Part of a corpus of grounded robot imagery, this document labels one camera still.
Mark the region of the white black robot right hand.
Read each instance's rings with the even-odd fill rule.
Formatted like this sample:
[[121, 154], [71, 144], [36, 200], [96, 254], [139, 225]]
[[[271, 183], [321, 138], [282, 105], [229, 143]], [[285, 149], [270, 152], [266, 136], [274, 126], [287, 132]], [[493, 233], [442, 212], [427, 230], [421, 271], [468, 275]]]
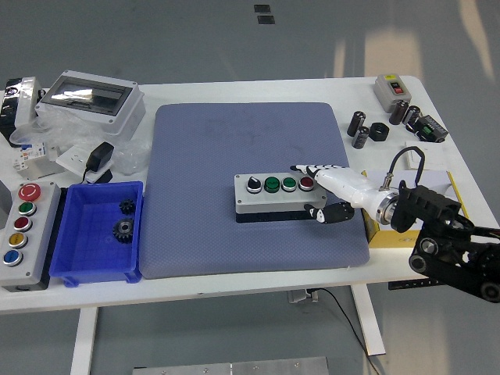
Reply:
[[352, 208], [364, 209], [378, 223], [390, 223], [386, 214], [396, 195], [389, 190], [381, 190], [361, 173], [335, 165], [294, 165], [290, 169], [311, 177], [319, 186], [348, 202]]

